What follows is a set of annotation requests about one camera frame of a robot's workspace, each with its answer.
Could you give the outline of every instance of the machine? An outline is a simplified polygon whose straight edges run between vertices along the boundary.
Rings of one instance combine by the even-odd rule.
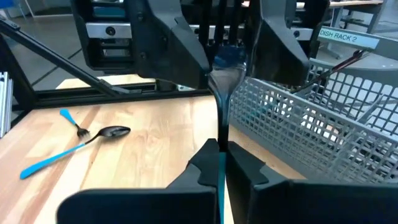
[[[249,5],[241,0],[72,0],[87,65],[107,73],[155,78],[160,80],[155,90],[99,81],[2,18],[1,32],[93,87],[31,93],[9,49],[0,50],[0,56],[8,56],[16,98],[26,110],[142,100],[145,91],[152,94],[145,99],[160,98],[155,94],[187,96],[170,94],[176,85],[195,89],[189,96],[210,90],[216,98],[218,139],[207,140],[167,188],[78,192],[59,206],[57,223],[224,223],[225,178],[237,224],[396,223],[395,188],[289,180],[228,142],[230,97],[244,77],[304,85],[329,0],[306,0],[299,10],[296,4],[293,0],[251,0]],[[351,197],[361,212],[337,213],[353,207]]]

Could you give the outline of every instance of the fork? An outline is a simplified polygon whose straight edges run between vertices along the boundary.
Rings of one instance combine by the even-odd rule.
[[[70,115],[68,109],[61,109],[60,110],[60,115],[62,115],[64,118],[66,118],[68,121],[70,121],[72,124],[74,124],[76,126],[76,128],[77,128],[77,136],[79,138],[82,138],[82,137],[88,135],[89,131],[87,129],[79,127],[79,125],[76,124],[75,120]]]

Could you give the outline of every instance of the cable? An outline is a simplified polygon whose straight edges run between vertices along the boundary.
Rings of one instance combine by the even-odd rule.
[[[305,88],[308,88],[310,86],[312,86],[314,83],[320,81],[322,78],[327,78],[330,75],[340,71],[341,69],[352,65],[353,63],[367,57],[370,54],[370,52],[367,52],[366,50],[359,50],[359,51],[355,51],[355,53],[353,54],[353,56],[351,56],[350,58],[342,61],[341,63],[339,63],[338,65],[334,66],[333,68],[323,72],[322,74],[320,74],[318,77],[314,78],[313,80],[310,80],[308,83],[304,84],[303,86],[299,87],[296,90],[291,90],[290,93],[296,93],[298,91],[301,91]]]

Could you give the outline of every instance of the metal bar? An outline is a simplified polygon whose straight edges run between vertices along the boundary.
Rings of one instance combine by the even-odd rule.
[[[242,0],[234,0],[234,8],[232,12],[231,29],[229,31],[228,42],[235,45],[238,40],[239,21],[241,18]]]
[[[366,31],[368,34],[373,34],[374,31],[376,30],[376,27],[379,24],[381,13],[383,12],[386,4],[387,4],[387,0],[384,0],[383,3],[381,5],[378,5],[378,7],[376,8],[377,12],[373,14],[372,19],[369,23],[368,29]]]
[[[0,78],[2,80],[2,96],[1,96],[1,101],[0,101],[0,123],[1,123],[1,137],[3,137],[6,132],[7,132],[7,121],[6,121],[6,115],[7,115],[7,89],[8,89],[8,84],[9,84],[9,79],[8,79],[8,73],[4,72],[2,74],[2,77]]]
[[[116,96],[118,94],[117,92],[113,91],[109,86],[100,82],[100,80],[97,79],[95,76],[85,72],[84,70],[72,64],[67,59],[63,58],[53,50],[49,49],[45,45],[36,41],[30,35],[20,31],[20,27],[17,24],[0,18],[0,32],[3,32],[4,34],[6,34],[8,37],[12,38],[16,42],[22,44],[23,46],[27,47],[29,50],[37,53],[38,55],[42,56],[48,61],[54,63],[55,65],[59,66],[60,68],[70,73],[71,75],[79,78],[83,82],[96,88],[98,91],[109,96]]]
[[[109,35],[109,31],[107,29],[109,27],[113,28],[114,32],[111,32]],[[127,22],[87,22],[86,30],[88,37],[90,38],[101,38],[101,39],[131,39],[131,25]]]
[[[340,20],[343,17],[343,8],[339,7],[339,8],[335,8],[333,10],[333,19],[332,22],[330,24],[331,27],[340,27]],[[341,55],[337,52],[332,51],[331,49],[332,44],[331,43],[327,43],[327,52],[332,55],[334,58],[336,59],[340,59]]]
[[[133,93],[118,95],[115,97],[108,97],[104,95],[90,95],[90,96],[74,96],[74,97],[58,97],[58,98],[47,98],[40,100],[35,109],[42,108],[58,108],[65,106],[82,106],[82,105],[95,105],[105,103],[122,103],[130,101],[142,101],[142,100],[165,100],[170,98],[183,98],[183,97],[195,97],[195,96],[208,96],[210,91],[208,90],[193,90],[193,91],[143,91],[142,93]]]
[[[209,27],[210,27],[210,16],[211,16],[211,5],[213,0],[202,1],[202,17],[199,26],[199,42],[203,46],[208,57],[208,41],[209,41]]]
[[[3,99],[5,99],[5,88],[4,88],[4,75],[0,73],[0,138],[4,136],[5,133],[5,123],[2,121],[1,117],[6,112],[6,109],[3,108]]]
[[[344,9],[354,11],[354,12],[363,12],[369,14],[375,14],[379,12],[381,4],[384,4],[388,0],[383,1],[383,3],[379,4],[360,4],[360,5],[351,5],[351,6],[344,6]]]
[[[31,110],[37,101],[36,94],[29,83],[24,71],[11,52],[6,40],[0,34],[0,58],[2,66],[6,68],[14,80],[14,96],[23,110]]]
[[[134,83],[125,85],[115,85],[115,87],[124,88],[132,93],[140,93],[142,91],[154,91],[156,85],[152,83]],[[104,96],[92,87],[85,88],[68,88],[61,90],[41,90],[36,91],[39,100],[47,100],[51,98],[79,97],[79,96]]]
[[[379,95],[376,100],[374,101],[374,103],[369,107],[369,109],[367,109],[362,116],[360,116],[356,122],[359,122],[361,124],[366,124],[366,122],[368,121],[369,117],[372,115],[373,111],[377,109],[377,106],[379,105],[381,99],[384,97],[383,94]]]
[[[365,24],[365,23],[362,23],[362,22],[355,22],[355,21],[351,21],[349,19],[342,19],[341,21],[342,22],[346,22],[348,24],[354,24],[354,25],[357,25],[357,26],[361,26],[361,27],[366,27],[366,28],[369,27],[369,24]]]
[[[8,85],[8,102],[7,102],[7,128],[6,131],[9,132],[11,130],[11,115],[12,115],[12,89],[13,89],[13,80],[9,81]]]
[[[25,0],[26,6],[29,9],[30,14],[32,15],[33,18],[35,18],[35,14],[32,11],[32,8],[30,8],[28,0]]]
[[[116,30],[115,34],[110,36],[106,33],[106,28],[112,27]],[[200,26],[199,25],[190,25],[191,30],[198,34]],[[86,23],[87,34],[89,38],[97,38],[97,39],[131,39],[131,28],[130,23],[115,23],[115,22],[87,22]],[[213,39],[215,36],[215,29],[216,26],[211,25],[209,26],[208,31],[208,39]],[[224,30],[226,33],[231,33],[230,26],[224,26]],[[312,29],[308,28],[298,28],[292,27],[290,29],[293,34],[296,36],[296,39],[299,41],[302,40],[310,40],[312,36]],[[238,26],[237,30],[237,38],[241,39],[243,37],[244,26]]]
[[[348,111],[347,111],[348,113],[351,113],[352,110],[354,109],[354,104],[355,104],[355,102],[356,102],[357,99],[358,99],[359,93],[361,92],[360,89],[363,88],[364,82],[365,82],[365,79],[362,79],[361,84],[360,84],[359,86],[356,86],[356,87],[358,87],[358,90],[357,90],[357,92],[356,92],[356,94],[355,94],[355,96],[354,96],[353,102],[352,102],[352,103],[347,103],[347,104],[346,104],[347,106],[349,106]],[[358,118],[359,113],[360,113],[360,111],[358,111],[357,114],[355,115],[355,119]]]
[[[73,14],[35,15],[34,18],[49,18],[49,17],[62,17],[62,16],[73,16]]]
[[[218,3],[218,17],[216,25],[216,33],[214,36],[215,44],[211,49],[210,61],[213,62],[216,57],[218,48],[223,42],[224,36],[224,24],[225,24],[225,11],[226,11],[226,0],[220,0]]]

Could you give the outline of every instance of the black panel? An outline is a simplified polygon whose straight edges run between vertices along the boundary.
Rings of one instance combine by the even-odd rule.
[[[285,181],[257,186],[249,223],[398,223],[398,190],[386,185]]]
[[[216,189],[86,190],[64,200],[58,224],[215,223]]]
[[[244,43],[248,74],[254,78],[302,85],[309,61],[285,21],[286,0],[250,1]]]
[[[189,160],[201,170],[198,180],[199,184],[207,186],[218,186],[218,143],[215,139],[208,139],[201,149]]]
[[[235,223],[249,221],[255,184],[268,183],[260,173],[265,163],[248,153],[235,142],[229,142],[226,160],[226,182]]]
[[[179,0],[125,1],[131,22],[138,75],[192,88],[206,88],[210,66]]]

